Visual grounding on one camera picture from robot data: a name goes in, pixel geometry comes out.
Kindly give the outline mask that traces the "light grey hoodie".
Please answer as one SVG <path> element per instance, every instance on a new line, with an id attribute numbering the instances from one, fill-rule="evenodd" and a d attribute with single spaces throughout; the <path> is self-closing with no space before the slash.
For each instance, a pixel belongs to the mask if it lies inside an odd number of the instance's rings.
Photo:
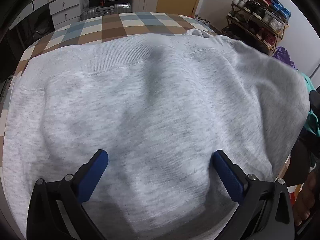
<path id="1" fill-rule="evenodd" d="M 85 209 L 108 239 L 213 239 L 236 210 L 209 161 L 223 150 L 273 181 L 310 111 L 304 77 L 226 36 L 133 35 L 31 59 L 15 79 L 3 147 L 21 233 L 35 181 L 99 149 Z"/>

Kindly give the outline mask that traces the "teal garment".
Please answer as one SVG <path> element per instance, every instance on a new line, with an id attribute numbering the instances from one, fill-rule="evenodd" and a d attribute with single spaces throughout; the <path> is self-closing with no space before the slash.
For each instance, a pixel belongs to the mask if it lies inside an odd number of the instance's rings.
<path id="1" fill-rule="evenodd" d="M 316 89 L 314 88 L 310 78 L 307 75 L 305 75 L 303 72 L 299 72 L 299 73 L 302 77 L 304 77 L 308 93 L 315 91 Z M 307 131 L 309 131 L 309 132 L 313 133 L 314 135 L 316 135 L 317 137 L 319 137 L 319 119 L 315 115 L 313 110 L 309 111 L 307 120 L 304 124 L 304 128 Z"/>

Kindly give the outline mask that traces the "purple bag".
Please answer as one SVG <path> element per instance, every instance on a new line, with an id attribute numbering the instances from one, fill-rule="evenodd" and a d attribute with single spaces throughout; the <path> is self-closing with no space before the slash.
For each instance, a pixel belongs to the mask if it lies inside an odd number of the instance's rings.
<path id="1" fill-rule="evenodd" d="M 296 66 L 292 61 L 291 56 L 289 55 L 289 52 L 284 47 L 282 46 L 277 47 L 272 57 L 274 57 L 275 59 L 278 59 L 282 63 L 287 64 L 293 69 L 296 69 Z"/>

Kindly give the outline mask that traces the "wooden shoe rack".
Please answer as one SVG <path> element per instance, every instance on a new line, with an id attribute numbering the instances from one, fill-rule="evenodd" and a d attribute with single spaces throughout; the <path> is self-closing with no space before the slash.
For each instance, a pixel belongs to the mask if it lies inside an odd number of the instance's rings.
<path id="1" fill-rule="evenodd" d="M 272 56 L 290 17 L 291 12 L 278 0 L 233 0 L 222 34 Z"/>

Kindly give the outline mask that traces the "checkered bed cover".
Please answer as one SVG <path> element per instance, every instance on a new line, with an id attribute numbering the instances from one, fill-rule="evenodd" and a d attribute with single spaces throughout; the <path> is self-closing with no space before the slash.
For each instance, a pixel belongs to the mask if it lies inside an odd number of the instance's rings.
<path id="1" fill-rule="evenodd" d="M 204 30 L 212 35 L 217 34 L 217 31 L 213 31 L 213 27 L 189 16 L 161 12 L 128 12 L 68 24 L 34 42 L 24 51 L 10 83 L 5 88 L 4 102 L 1 105 L 1 152 L 3 152 L 5 126 L 13 86 L 33 57 L 65 46 L 97 44 L 146 33 L 181 35 L 193 28 Z"/>

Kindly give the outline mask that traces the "white drawer desk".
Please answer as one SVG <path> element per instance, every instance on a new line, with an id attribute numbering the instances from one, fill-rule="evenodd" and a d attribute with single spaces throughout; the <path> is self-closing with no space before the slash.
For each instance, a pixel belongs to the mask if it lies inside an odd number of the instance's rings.
<path id="1" fill-rule="evenodd" d="M 54 28 L 57 30 L 79 21 L 84 8 L 84 0 L 32 0 L 18 14 L 9 29 L 14 28 L 23 19 L 45 6 L 49 7 Z"/>

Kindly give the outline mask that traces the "silver flat suitcase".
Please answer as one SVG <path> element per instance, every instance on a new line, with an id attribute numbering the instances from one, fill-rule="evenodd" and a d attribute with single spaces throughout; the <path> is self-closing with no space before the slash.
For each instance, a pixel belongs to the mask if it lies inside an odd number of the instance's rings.
<path id="1" fill-rule="evenodd" d="M 115 4 L 108 7 L 92 7 L 92 8 L 85 8 L 80 15 L 80 21 L 88 20 L 90 18 L 95 18 L 99 16 L 105 15 L 113 15 L 113 14 L 120 14 L 120 13 L 127 13 L 131 12 L 131 4 Z"/>

